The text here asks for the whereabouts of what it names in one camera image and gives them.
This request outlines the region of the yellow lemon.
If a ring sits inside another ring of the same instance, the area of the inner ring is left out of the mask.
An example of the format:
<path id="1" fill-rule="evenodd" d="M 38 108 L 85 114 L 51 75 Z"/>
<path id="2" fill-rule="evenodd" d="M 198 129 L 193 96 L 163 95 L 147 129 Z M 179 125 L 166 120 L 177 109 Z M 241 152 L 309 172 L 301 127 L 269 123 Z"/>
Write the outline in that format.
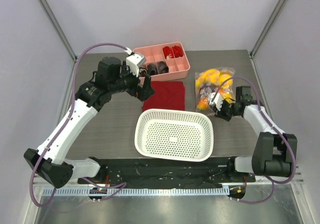
<path id="1" fill-rule="evenodd" d="M 217 69 L 209 69 L 202 74 L 203 81 L 206 83 L 216 83 L 221 72 Z"/>

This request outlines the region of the right aluminium frame post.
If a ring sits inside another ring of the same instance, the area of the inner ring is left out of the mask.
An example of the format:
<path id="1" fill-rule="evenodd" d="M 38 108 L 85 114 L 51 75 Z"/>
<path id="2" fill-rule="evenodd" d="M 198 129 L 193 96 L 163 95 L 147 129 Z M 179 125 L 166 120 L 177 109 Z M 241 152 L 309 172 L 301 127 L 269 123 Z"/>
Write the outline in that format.
<path id="1" fill-rule="evenodd" d="M 270 32 L 271 28 L 273 27 L 273 25 L 275 24 L 277 18 L 279 17 L 281 11 L 283 10 L 284 6 L 286 5 L 288 0 L 277 0 L 266 24 L 264 25 L 257 41 L 255 42 L 251 52 L 249 53 L 251 59 L 254 59 L 254 57 L 256 56 L 256 54 L 258 53 L 261 45 L 263 44 L 266 36 L 268 35 L 268 33 Z"/>

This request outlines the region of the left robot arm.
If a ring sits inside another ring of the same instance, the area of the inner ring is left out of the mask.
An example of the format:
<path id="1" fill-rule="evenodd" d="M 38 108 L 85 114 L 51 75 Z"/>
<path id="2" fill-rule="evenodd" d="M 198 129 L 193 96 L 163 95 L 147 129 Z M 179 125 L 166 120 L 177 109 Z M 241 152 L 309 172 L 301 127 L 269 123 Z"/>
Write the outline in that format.
<path id="1" fill-rule="evenodd" d="M 104 57 L 93 72 L 91 80 L 82 84 L 75 94 L 69 111 L 52 134 L 36 150 L 27 149 L 24 158 L 36 174 L 59 189 L 69 180 L 90 178 L 100 184 L 107 176 L 96 158 L 68 160 L 66 155 L 87 123 L 111 101 L 112 95 L 126 92 L 144 102 L 154 95 L 151 77 L 140 84 L 139 70 L 146 62 L 140 53 L 121 61 Z"/>

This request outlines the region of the dark brown rolled item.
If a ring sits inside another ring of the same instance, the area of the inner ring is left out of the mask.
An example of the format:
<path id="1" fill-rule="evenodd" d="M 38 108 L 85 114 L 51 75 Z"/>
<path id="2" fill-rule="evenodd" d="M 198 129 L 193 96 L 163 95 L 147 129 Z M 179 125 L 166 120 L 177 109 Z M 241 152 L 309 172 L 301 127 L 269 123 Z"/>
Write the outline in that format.
<path id="1" fill-rule="evenodd" d="M 169 67 L 164 61 L 158 62 L 156 66 L 157 66 L 158 74 L 165 74 L 169 72 Z"/>

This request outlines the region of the left aluminium frame post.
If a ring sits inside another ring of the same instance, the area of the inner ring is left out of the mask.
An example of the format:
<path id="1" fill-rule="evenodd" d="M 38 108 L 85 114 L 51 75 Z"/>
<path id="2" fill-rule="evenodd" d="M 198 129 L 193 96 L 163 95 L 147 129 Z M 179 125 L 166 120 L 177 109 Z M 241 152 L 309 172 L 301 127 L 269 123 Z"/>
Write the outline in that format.
<path id="1" fill-rule="evenodd" d="M 54 12 L 52 11 L 49 3 L 47 0 L 38 0 L 42 9 L 44 10 L 47 18 L 49 19 L 50 23 L 52 24 L 53 28 L 55 29 L 58 37 L 60 38 L 61 42 L 63 43 L 64 47 L 66 48 L 68 54 L 70 55 L 71 59 L 76 62 L 77 56 L 70 45 L 65 33 L 63 32 Z"/>

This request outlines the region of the clear zip top bag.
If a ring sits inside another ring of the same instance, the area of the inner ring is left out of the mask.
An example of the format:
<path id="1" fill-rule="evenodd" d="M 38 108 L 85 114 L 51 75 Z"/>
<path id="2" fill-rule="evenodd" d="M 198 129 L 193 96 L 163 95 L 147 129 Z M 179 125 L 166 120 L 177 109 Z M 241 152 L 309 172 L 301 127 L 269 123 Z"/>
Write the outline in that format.
<path id="1" fill-rule="evenodd" d="M 218 67 L 196 72 L 194 76 L 196 112 L 212 115 L 214 112 L 209 105 L 210 96 L 213 97 L 220 85 L 234 74 L 235 70 L 231 67 Z M 232 86 L 233 80 L 229 80 L 218 91 L 218 97 L 220 96 L 228 104 L 236 101 Z"/>

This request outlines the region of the yellow banana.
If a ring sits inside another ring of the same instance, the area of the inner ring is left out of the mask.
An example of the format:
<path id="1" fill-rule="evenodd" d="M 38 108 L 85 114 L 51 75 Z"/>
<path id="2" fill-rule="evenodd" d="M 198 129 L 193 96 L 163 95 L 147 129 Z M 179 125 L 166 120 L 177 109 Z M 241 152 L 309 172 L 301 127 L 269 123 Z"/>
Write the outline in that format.
<path id="1" fill-rule="evenodd" d="M 220 76 L 215 83 L 218 88 L 222 85 L 222 87 L 219 90 L 219 93 L 224 97 L 232 97 L 233 91 L 232 91 L 232 85 L 233 80 L 229 79 L 233 76 L 233 73 L 228 69 L 217 69 L 220 71 Z M 202 74 L 204 72 L 197 74 L 195 79 L 195 90 L 199 93 L 200 87 L 205 83 L 204 79 L 202 78 Z"/>

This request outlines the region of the dark red apple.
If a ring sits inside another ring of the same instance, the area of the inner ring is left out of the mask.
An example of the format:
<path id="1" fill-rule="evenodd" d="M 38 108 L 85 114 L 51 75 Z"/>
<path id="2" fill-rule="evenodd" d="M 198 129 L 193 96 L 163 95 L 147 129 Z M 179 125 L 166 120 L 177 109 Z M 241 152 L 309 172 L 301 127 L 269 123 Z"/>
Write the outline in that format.
<path id="1" fill-rule="evenodd" d="M 218 86 L 214 83 L 204 83 L 199 89 L 200 99 L 208 98 L 212 93 L 216 92 Z"/>

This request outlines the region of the white perforated plastic basket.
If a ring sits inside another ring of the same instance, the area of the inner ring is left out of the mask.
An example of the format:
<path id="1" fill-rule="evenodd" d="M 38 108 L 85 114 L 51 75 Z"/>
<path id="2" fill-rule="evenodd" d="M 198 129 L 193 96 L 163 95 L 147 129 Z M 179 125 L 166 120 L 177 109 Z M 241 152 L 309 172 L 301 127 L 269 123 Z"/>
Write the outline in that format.
<path id="1" fill-rule="evenodd" d="M 213 125 L 201 113 L 149 109 L 139 116 L 134 145 L 146 157 L 202 162 L 213 151 Z"/>

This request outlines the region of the folded red cloth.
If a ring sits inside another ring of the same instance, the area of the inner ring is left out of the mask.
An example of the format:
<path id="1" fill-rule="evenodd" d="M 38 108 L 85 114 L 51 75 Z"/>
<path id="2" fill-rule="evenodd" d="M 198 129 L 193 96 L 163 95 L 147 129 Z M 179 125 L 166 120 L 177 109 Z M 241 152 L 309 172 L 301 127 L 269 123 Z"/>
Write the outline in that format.
<path id="1" fill-rule="evenodd" d="M 152 81 L 155 94 L 142 105 L 142 112 L 149 109 L 185 111 L 186 88 L 182 81 Z"/>

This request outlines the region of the red item in organizer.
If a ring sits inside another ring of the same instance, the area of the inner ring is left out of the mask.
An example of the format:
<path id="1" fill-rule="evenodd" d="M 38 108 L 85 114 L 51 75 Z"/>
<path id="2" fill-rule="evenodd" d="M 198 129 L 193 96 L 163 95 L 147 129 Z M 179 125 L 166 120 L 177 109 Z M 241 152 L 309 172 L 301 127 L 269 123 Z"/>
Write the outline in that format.
<path id="1" fill-rule="evenodd" d="M 164 55 L 165 59 L 172 59 L 172 58 L 174 58 L 173 51 L 172 51 L 172 49 L 171 49 L 169 46 L 163 47 L 162 51 L 163 51 L 163 55 Z"/>
<path id="2" fill-rule="evenodd" d="M 184 55 L 183 49 L 178 45 L 172 46 L 172 52 L 175 58 L 183 57 Z"/>

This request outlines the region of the aluminium frame post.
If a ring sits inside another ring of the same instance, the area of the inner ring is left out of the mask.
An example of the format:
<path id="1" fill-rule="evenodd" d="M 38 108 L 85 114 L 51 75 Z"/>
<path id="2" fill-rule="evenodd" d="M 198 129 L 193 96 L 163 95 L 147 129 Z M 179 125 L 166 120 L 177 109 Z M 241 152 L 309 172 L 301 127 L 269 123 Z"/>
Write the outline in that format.
<path id="1" fill-rule="evenodd" d="M 254 57 L 256 56 L 256 54 L 258 53 L 261 45 L 263 44 L 266 36 L 268 35 L 268 33 L 270 32 L 271 28 L 273 27 L 273 25 L 275 24 L 277 18 L 279 17 L 281 11 L 283 10 L 284 6 L 286 5 L 288 0 L 277 0 L 266 24 L 264 25 L 257 41 L 255 42 L 251 52 L 249 53 L 251 59 L 254 59 Z"/>
<path id="2" fill-rule="evenodd" d="M 77 56 L 70 45 L 65 33 L 63 32 L 54 12 L 52 11 L 49 3 L 47 0 L 38 0 L 42 9 L 44 10 L 47 18 L 49 19 L 50 23 L 52 24 L 53 28 L 55 29 L 58 37 L 60 38 L 61 42 L 63 43 L 64 47 L 66 48 L 68 54 L 70 55 L 71 59 L 76 62 Z"/>

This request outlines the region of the orange fruit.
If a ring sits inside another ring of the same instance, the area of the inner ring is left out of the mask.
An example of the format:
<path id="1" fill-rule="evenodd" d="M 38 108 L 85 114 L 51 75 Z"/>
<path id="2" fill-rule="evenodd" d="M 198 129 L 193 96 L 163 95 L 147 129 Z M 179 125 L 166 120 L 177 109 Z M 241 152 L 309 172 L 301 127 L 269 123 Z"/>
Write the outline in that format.
<path id="1" fill-rule="evenodd" d="M 207 99 L 201 99 L 200 101 L 199 101 L 199 103 L 197 104 L 197 106 L 196 106 L 196 108 L 198 109 L 198 110 L 207 110 L 207 109 L 209 109 L 209 103 L 208 103 L 208 100 Z"/>

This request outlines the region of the black white patterned item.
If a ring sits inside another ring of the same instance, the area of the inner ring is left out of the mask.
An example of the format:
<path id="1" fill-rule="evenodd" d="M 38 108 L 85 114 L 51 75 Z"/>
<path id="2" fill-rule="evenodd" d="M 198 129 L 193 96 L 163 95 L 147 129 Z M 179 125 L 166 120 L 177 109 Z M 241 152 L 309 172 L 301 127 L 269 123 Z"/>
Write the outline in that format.
<path id="1" fill-rule="evenodd" d="M 139 77 L 146 77 L 149 75 L 149 71 L 147 69 L 147 67 L 142 66 L 139 68 Z"/>

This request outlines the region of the dark grey rolled item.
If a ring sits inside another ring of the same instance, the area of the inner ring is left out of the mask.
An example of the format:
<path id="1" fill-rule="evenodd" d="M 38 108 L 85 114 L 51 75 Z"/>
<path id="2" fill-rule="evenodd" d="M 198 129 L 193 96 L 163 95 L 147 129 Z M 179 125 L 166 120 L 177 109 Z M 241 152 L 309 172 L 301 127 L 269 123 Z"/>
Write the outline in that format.
<path id="1" fill-rule="evenodd" d="M 146 68 L 147 68 L 148 75 L 153 76 L 158 74 L 157 66 L 155 63 L 148 64 Z"/>

